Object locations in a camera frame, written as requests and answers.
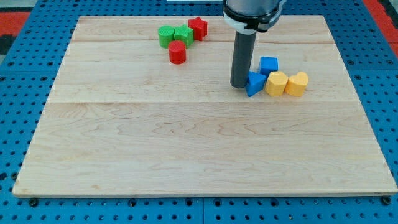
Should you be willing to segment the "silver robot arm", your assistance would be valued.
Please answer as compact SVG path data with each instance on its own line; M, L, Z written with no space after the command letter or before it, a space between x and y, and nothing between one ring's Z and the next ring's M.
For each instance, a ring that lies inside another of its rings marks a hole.
M224 0L225 23L235 31L230 84L246 86L257 33L265 33L274 26L286 0Z

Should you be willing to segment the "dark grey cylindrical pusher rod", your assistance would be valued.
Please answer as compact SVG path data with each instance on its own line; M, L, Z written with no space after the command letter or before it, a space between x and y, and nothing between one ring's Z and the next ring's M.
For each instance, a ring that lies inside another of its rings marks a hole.
M255 40L256 33L246 35L236 31L230 76L230 84L235 88L246 86Z

